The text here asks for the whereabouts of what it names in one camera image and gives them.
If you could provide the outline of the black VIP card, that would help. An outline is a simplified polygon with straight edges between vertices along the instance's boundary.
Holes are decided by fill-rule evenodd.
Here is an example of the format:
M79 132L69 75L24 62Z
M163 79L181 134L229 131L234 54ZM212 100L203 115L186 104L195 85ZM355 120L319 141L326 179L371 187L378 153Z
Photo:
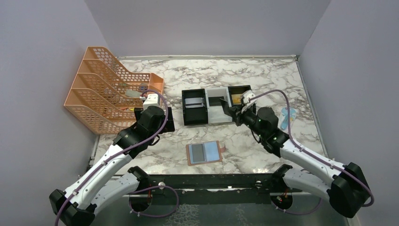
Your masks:
M223 113L225 115L231 116L231 110L230 110L228 101L226 101L224 99L221 99L221 98L219 99L219 101L220 101L220 104L222 106Z

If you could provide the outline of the brown leather card holder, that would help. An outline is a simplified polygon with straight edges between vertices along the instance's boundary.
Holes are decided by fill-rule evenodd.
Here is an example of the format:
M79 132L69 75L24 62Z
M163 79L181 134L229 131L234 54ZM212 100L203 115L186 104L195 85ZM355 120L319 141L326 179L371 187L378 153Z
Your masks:
M205 154L205 161L200 163L192 163L191 157L191 150L192 145L195 144L203 144L204 146L204 154ZM186 154L187 154L187 164L188 166L200 165L200 164L207 164L207 163L214 163L214 162L221 162L223 160L222 153L225 152L226 147L225 144L221 141L208 141L202 143L195 143L195 144L187 144L186 145Z

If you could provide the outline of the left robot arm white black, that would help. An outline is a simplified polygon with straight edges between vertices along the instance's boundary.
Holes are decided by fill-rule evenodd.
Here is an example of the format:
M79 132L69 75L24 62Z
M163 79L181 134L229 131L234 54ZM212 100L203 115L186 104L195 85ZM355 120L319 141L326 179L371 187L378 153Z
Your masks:
M66 226L89 226L104 207L128 193L151 189L149 175L140 167L131 167L113 181L112 177L139 153L157 143L160 134L175 131L171 107L165 110L149 106L139 111L139 119L121 130L112 145L81 178L64 190L56 189L50 204L59 222Z

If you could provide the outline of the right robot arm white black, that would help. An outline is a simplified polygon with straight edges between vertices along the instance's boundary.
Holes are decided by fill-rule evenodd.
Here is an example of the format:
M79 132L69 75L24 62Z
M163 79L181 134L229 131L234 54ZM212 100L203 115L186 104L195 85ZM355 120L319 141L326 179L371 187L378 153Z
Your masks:
M294 169L282 174L284 184L289 188L300 189L321 199L346 218L353 218L371 198L370 188L361 167L353 162L348 165L326 158L299 144L288 133L278 127L279 119L270 107L255 106L244 109L222 104L224 114L230 116L237 125L246 125L259 136L264 149L277 157L289 160L305 170L308 175Z

